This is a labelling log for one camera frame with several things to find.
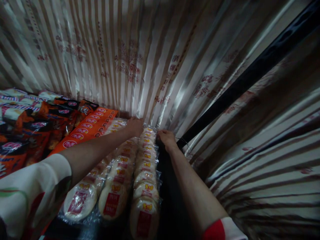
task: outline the human hand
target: human hand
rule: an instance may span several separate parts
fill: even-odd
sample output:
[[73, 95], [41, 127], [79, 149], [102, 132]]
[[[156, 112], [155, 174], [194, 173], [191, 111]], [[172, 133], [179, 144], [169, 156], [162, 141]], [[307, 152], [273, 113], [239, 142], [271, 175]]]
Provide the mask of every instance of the human hand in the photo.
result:
[[140, 137], [143, 132], [143, 118], [130, 118], [125, 130], [130, 133], [131, 137]]
[[167, 152], [171, 151], [172, 149], [178, 148], [173, 132], [170, 132], [168, 130], [159, 130], [158, 135], [160, 137], [160, 140], [165, 145]]

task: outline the orange snack bag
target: orange snack bag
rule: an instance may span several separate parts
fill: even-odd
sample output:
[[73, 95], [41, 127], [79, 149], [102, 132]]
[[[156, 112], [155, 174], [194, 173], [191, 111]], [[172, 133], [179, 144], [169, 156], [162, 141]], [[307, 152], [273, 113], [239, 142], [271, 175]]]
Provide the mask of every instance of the orange snack bag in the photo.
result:
[[56, 105], [53, 106], [47, 102], [42, 102], [38, 116], [43, 119], [53, 121], [53, 131], [47, 144], [47, 149], [53, 150], [61, 141], [66, 131], [66, 126], [69, 122], [69, 117], [72, 110], [59, 109]]
[[82, 99], [79, 105], [80, 115], [77, 118], [75, 126], [78, 126], [79, 123], [86, 118], [86, 116], [88, 116], [90, 113], [93, 113], [98, 107], [98, 104]]
[[0, 179], [23, 167], [29, 142], [7, 138], [0, 142]]

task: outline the white snack bag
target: white snack bag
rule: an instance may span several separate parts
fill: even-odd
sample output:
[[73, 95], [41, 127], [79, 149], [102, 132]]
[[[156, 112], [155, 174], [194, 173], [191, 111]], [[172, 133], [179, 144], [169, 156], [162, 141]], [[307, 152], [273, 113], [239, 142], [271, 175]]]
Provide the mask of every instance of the white snack bag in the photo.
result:
[[63, 204], [65, 217], [79, 221], [90, 214], [97, 202], [98, 194], [95, 184], [81, 181], [67, 194]]
[[131, 206], [130, 232], [134, 240], [151, 240], [157, 234], [159, 212], [157, 204], [149, 197], [136, 199]]
[[116, 219], [124, 211], [127, 199], [128, 193], [125, 185], [106, 181], [98, 203], [100, 215], [107, 220]]

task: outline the plastic wrapper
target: plastic wrapper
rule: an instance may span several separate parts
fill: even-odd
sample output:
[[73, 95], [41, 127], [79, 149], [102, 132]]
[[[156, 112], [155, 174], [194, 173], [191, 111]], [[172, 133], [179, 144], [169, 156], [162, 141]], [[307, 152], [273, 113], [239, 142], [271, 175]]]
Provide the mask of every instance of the plastic wrapper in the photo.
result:
[[97, 186], [87, 181], [80, 181], [68, 192], [64, 200], [64, 216], [72, 221], [84, 219], [91, 213], [97, 199]]
[[136, 199], [131, 205], [130, 212], [130, 232], [133, 239], [154, 239], [158, 225], [158, 204], [152, 198], [146, 196]]
[[72, 114], [72, 110], [60, 109], [56, 105], [51, 105], [47, 102], [42, 102], [38, 116], [43, 119], [53, 121], [53, 131], [47, 144], [47, 149], [53, 150], [56, 145], [62, 140], [66, 131], [69, 117]]
[[82, 99], [78, 109], [80, 114], [77, 117], [75, 126], [78, 126], [79, 123], [86, 118], [86, 116], [88, 116], [90, 113], [93, 113], [98, 107], [98, 104], [90, 102], [86, 99]]
[[13, 136], [3, 136], [0, 141], [0, 178], [23, 167], [29, 142]]
[[143, 181], [150, 181], [157, 185], [160, 177], [160, 172], [158, 171], [140, 171], [134, 178], [133, 188], [137, 188], [138, 185]]
[[39, 98], [42, 98], [42, 99], [46, 99], [46, 102], [48, 103], [53, 103], [54, 99], [55, 98], [64, 98], [64, 99], [68, 99], [60, 94], [56, 94], [54, 92], [50, 92], [50, 91], [47, 91], [47, 90], [43, 90], [39, 93]]
[[44, 149], [49, 141], [53, 123], [48, 120], [25, 122], [22, 128], [23, 139], [29, 141], [25, 165], [40, 162]]
[[106, 220], [119, 217], [127, 205], [128, 190], [124, 184], [107, 180], [101, 192], [98, 208]]
[[133, 201], [137, 198], [147, 196], [152, 198], [155, 203], [159, 202], [158, 186], [150, 181], [142, 181], [137, 188], [133, 191]]
[[28, 93], [25, 92], [25, 91], [16, 89], [16, 88], [8, 88], [6, 90], [0, 91], [0, 95], [20, 98], [20, 97], [23, 97], [25, 95], [28, 95]]
[[134, 177], [136, 178], [140, 172], [147, 171], [147, 172], [155, 172], [158, 165], [158, 160], [140, 160], [139, 162], [136, 162], [136, 167], [134, 171]]

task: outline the black surface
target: black surface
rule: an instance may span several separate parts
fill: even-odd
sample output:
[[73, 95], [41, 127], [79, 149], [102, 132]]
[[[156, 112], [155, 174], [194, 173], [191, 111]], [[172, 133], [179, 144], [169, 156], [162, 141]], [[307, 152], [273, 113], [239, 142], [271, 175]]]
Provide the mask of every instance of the black surface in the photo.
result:
[[260, 54], [236, 81], [212, 104], [178, 141], [179, 148], [223, 113], [234, 101], [280, 62], [298, 43], [320, 25], [320, 0], [312, 1]]

